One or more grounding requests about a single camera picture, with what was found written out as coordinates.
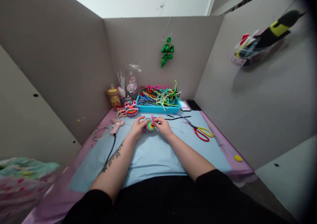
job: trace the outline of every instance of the yellow and black object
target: yellow and black object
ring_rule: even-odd
[[[289,28],[292,27],[304,14],[305,13],[300,13],[298,10],[291,10],[282,15],[278,20],[271,24],[270,27],[264,30],[261,34],[261,40],[255,48],[269,47],[290,34]]]

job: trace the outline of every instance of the forearm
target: forearm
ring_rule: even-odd
[[[135,142],[136,139],[128,134],[102,168],[100,174],[92,183],[90,190],[102,190],[110,196],[112,203],[115,202],[128,171]]]
[[[181,162],[184,170],[193,181],[196,181],[199,176],[216,169],[209,161],[183,142],[175,134],[166,137],[166,139],[177,155],[177,158]]]

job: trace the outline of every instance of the light blue paper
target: light blue paper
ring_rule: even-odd
[[[193,125],[209,129],[199,111],[180,111],[179,114],[182,116],[191,116],[188,120],[191,121]],[[135,117],[121,118],[124,120],[125,125],[120,127],[118,131],[116,144],[111,156],[129,133],[134,120],[138,116],[151,117],[151,115],[151,113],[138,113]],[[154,117],[163,116],[164,118],[167,118],[167,115],[165,114],[153,115]],[[202,141],[196,136],[193,128],[183,123],[183,121],[184,119],[181,118],[169,121],[170,126],[183,131],[183,133],[174,128],[172,128],[172,131],[186,144],[211,162],[218,170],[224,173],[231,171],[231,167],[215,139],[210,138],[209,142]],[[107,136],[97,142],[72,177],[67,186],[68,189],[78,192],[87,192],[89,190],[105,164],[113,141],[113,135],[108,133]],[[155,131],[151,133],[143,133],[141,138],[137,141],[122,188],[152,177],[172,175],[187,174],[171,146],[159,131],[155,129]]]

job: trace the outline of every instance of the pink tablecloth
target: pink tablecloth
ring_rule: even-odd
[[[232,171],[228,173],[230,178],[236,182],[251,182],[256,179],[254,171],[252,168],[245,162],[237,162],[233,156],[239,155],[239,153],[234,149],[231,143],[224,137],[224,135],[218,130],[218,128],[211,122],[211,120],[205,115],[204,112],[201,112],[202,116],[208,123],[217,142],[221,146],[221,149],[230,164]],[[96,128],[99,129],[103,126],[111,126],[110,119],[116,117],[116,112],[111,110],[99,126]],[[90,152],[92,147],[97,143],[97,141],[92,139],[90,136],[87,141],[84,143],[82,149],[80,150],[75,161],[69,165],[58,181],[47,191],[45,196],[42,198],[41,202],[35,207],[27,218],[23,221],[23,224],[27,223],[45,223],[53,224],[62,220],[71,207],[79,201],[85,193],[76,192],[73,190],[66,189],[68,183],[73,177],[76,170],[79,168],[81,162]]]

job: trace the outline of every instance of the blue plastic tray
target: blue plastic tray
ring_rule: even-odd
[[[179,109],[181,108],[181,104],[179,103],[179,100],[177,101],[178,106],[171,106],[171,107],[164,107],[162,106],[150,106],[150,105],[138,105],[139,112],[148,112],[148,113],[178,113]]]

